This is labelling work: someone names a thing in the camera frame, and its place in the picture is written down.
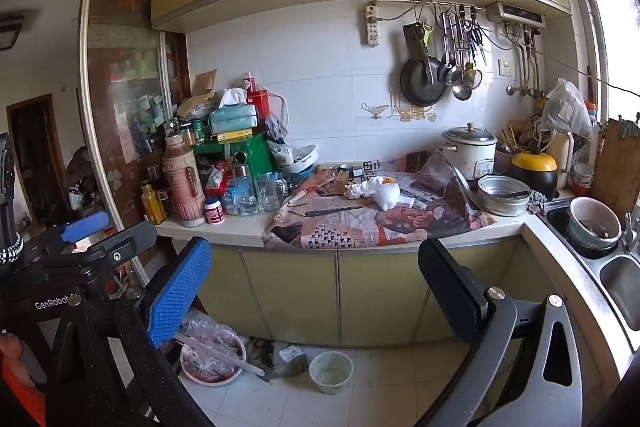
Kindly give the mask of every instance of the yellow bottle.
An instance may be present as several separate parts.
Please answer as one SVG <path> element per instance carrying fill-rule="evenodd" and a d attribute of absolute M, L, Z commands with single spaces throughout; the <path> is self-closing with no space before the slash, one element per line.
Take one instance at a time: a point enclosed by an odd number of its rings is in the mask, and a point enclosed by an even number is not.
<path fill-rule="evenodd" d="M 149 182 L 142 185 L 142 205 L 145 207 L 146 220 L 154 225 L 159 225 L 166 219 L 164 208 L 158 200 L 158 194 Z"/>

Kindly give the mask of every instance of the yellow lid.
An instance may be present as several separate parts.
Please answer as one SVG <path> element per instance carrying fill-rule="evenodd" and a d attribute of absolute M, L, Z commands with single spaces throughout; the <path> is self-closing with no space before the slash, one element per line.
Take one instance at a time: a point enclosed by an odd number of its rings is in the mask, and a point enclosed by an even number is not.
<path fill-rule="evenodd" d="M 514 154 L 511 163 L 526 171 L 535 172 L 552 172 L 558 168 L 552 156 L 545 153 L 531 154 L 529 151 Z"/>

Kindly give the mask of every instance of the faucet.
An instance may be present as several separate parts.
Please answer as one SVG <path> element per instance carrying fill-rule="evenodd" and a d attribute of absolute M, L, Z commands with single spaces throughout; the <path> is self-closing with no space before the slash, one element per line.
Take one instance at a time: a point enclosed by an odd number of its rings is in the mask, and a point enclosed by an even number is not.
<path fill-rule="evenodd" d="M 636 206 L 633 213 L 625 214 L 625 248 L 633 252 L 640 243 L 640 207 Z"/>

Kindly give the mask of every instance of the wooden cutting board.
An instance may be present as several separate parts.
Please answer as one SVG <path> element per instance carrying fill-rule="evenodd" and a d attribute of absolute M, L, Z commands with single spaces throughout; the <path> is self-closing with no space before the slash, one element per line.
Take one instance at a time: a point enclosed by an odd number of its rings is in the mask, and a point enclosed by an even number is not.
<path fill-rule="evenodd" d="M 640 193 L 640 138 L 620 139 L 618 122 L 609 120 L 590 196 L 613 210 L 620 223 L 632 212 Z"/>

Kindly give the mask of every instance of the screw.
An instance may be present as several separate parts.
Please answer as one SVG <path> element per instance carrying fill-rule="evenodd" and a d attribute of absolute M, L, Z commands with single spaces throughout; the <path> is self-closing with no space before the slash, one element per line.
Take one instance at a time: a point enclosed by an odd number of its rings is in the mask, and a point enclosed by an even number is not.
<path fill-rule="evenodd" d="M 562 307 L 562 299 L 557 295 L 549 295 L 549 304 L 551 304 L 555 308 Z"/>
<path fill-rule="evenodd" d="M 133 301 L 142 295 L 142 288 L 140 286 L 132 286 L 130 288 L 127 288 L 126 292 L 124 292 L 124 295 L 127 297 L 127 299 Z"/>
<path fill-rule="evenodd" d="M 497 301 L 501 301 L 502 299 L 504 299 L 504 290 L 502 288 L 498 288 L 498 286 L 491 286 L 488 293 L 492 299 L 495 299 Z"/>
<path fill-rule="evenodd" d="M 79 306 L 81 302 L 82 302 L 82 296 L 78 293 L 74 293 L 69 297 L 69 300 L 66 303 L 69 306 L 72 306 L 73 308 L 75 308 L 76 306 Z"/>

